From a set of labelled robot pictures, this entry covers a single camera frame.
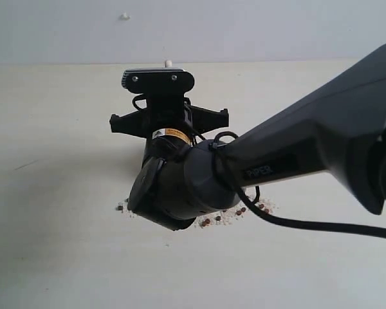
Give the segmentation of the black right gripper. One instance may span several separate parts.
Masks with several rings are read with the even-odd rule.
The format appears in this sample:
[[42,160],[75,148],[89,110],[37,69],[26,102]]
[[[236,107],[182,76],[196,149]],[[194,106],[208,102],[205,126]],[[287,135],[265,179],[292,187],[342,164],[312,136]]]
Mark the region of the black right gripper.
[[228,127],[228,110],[212,111],[189,105],[183,95],[169,97],[141,94],[133,98],[135,112],[124,116],[112,114],[112,133],[145,139],[164,137],[194,142],[195,134],[204,134]]

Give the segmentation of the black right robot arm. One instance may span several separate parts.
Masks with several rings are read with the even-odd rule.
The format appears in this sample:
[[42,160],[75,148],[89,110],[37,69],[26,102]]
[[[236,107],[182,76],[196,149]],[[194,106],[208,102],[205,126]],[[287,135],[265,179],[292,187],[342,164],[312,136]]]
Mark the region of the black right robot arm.
[[129,211],[170,230],[243,202],[258,217],[294,229],[386,238],[386,229],[278,218],[247,187],[332,174],[372,214],[386,204],[386,44],[243,135],[226,109],[193,106],[194,77],[181,68],[125,70],[133,113],[112,115],[112,132],[145,139]]

